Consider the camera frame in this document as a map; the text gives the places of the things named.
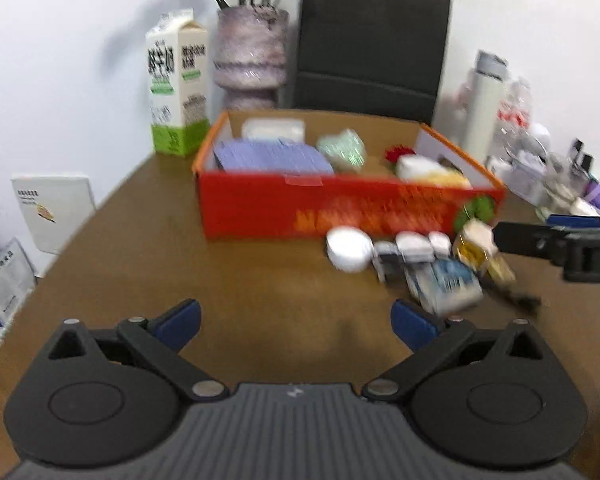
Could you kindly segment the blue white snack bag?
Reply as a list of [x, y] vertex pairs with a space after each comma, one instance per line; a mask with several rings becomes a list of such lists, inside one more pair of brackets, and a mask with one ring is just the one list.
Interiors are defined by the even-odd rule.
[[408, 266], [405, 279], [420, 306], [439, 318], [471, 307], [483, 297], [477, 275], [455, 259], [436, 259]]

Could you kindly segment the white round lid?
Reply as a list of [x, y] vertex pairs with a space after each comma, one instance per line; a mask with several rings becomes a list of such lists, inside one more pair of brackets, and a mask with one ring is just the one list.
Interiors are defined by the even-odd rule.
[[339, 271], [364, 271], [373, 257], [373, 241], [352, 226], [337, 226], [326, 234], [326, 250], [330, 263]]

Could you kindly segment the yellow plush toy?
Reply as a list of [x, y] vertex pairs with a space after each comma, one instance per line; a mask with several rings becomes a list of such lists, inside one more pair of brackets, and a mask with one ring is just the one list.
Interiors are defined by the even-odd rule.
[[402, 155], [396, 162], [396, 176], [414, 185], [438, 188], [472, 188], [470, 181], [460, 171], [446, 168], [440, 162], [415, 154]]

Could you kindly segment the red artificial rose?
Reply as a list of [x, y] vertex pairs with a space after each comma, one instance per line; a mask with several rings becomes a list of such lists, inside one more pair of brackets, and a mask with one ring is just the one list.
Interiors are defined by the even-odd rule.
[[416, 152], [406, 145], [393, 145], [385, 150], [385, 160], [392, 166], [396, 166], [402, 156], [415, 155]]

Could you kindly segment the iridescent wrapper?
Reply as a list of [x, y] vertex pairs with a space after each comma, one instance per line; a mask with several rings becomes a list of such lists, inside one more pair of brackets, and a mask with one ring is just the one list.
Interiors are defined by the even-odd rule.
[[353, 129], [321, 136], [316, 142], [316, 149], [337, 171], [359, 174], [366, 163], [366, 146]]

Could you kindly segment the purple cloth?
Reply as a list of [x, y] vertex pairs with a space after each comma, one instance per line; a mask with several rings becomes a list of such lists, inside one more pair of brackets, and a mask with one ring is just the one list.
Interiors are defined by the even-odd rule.
[[213, 155], [225, 172], [334, 173], [330, 162], [313, 146], [284, 140], [232, 139], [216, 144]]

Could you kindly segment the clear plastic wipes pack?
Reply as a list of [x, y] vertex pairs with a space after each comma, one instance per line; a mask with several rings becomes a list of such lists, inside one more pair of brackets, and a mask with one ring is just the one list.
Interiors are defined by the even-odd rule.
[[303, 143], [306, 140], [306, 124], [294, 118], [249, 118], [242, 124], [243, 139]]

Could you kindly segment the clear drinking glass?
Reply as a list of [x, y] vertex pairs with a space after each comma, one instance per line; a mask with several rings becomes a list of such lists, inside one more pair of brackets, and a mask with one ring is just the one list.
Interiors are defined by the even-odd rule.
[[543, 191], [538, 213], [547, 218], [551, 214], [566, 214], [576, 194], [571, 186], [571, 162], [562, 155], [550, 153], [546, 160]]

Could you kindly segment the red cardboard box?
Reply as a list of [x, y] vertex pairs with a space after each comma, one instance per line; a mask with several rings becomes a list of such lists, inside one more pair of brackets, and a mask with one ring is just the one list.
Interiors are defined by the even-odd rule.
[[[365, 144], [365, 167], [360, 174], [316, 176], [226, 172], [216, 163], [215, 145], [239, 138], [249, 118], [300, 119], [309, 144], [351, 128]], [[470, 188], [401, 181], [385, 159], [386, 149], [398, 145], [447, 162], [464, 174]], [[421, 122], [324, 110], [224, 112], [204, 138], [192, 171], [209, 238], [322, 237], [334, 226], [355, 226], [373, 236], [401, 231], [452, 235], [472, 212], [492, 222], [506, 194], [486, 168]]]

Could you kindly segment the white thermos bottle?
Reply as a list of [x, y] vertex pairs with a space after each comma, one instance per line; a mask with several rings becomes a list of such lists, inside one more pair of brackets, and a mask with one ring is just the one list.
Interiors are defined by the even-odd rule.
[[480, 50], [468, 100], [462, 149], [483, 164], [488, 156], [498, 110], [504, 96], [507, 62], [494, 53]]

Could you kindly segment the blue white package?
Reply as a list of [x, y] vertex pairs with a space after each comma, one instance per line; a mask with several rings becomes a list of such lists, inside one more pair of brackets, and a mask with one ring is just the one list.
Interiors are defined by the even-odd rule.
[[35, 288], [35, 275], [15, 238], [0, 250], [0, 331]]

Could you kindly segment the black paper bag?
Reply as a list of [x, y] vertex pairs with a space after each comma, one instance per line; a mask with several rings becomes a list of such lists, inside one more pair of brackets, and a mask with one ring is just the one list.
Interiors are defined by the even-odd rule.
[[291, 103], [431, 122], [452, 0], [301, 0]]

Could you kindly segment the white green milk carton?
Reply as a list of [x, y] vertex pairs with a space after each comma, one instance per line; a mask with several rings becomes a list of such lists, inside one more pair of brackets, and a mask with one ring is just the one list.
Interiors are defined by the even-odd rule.
[[208, 30], [192, 9], [172, 11], [148, 30], [145, 46], [154, 149], [186, 157], [210, 127]]

